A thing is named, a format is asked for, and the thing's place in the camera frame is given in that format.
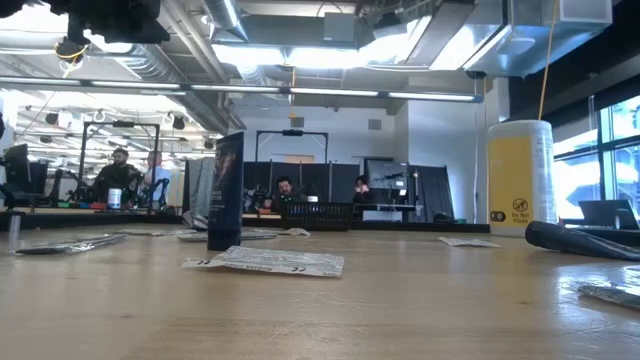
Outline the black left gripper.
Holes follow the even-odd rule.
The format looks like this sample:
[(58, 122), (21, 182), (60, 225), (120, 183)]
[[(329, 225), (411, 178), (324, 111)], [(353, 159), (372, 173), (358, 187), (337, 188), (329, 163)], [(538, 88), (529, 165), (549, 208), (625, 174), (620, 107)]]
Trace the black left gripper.
[(88, 45), (84, 31), (106, 43), (161, 44), (170, 35), (157, 21), (160, 0), (49, 0), (50, 11), (68, 16), (67, 38)]

